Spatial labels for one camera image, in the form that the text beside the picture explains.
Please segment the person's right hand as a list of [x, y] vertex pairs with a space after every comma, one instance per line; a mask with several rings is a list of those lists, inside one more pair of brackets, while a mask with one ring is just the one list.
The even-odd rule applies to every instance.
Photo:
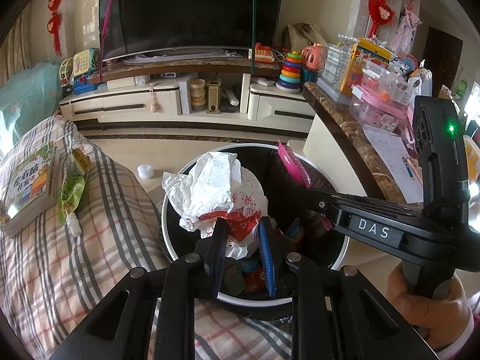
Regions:
[[387, 281], [386, 297], [411, 324], [425, 328], [426, 342], [434, 350], [443, 350], [465, 335], [473, 327], [473, 315], [468, 306], [465, 290], [455, 275], [448, 296], [433, 300], [408, 292], [408, 284], [400, 263]]

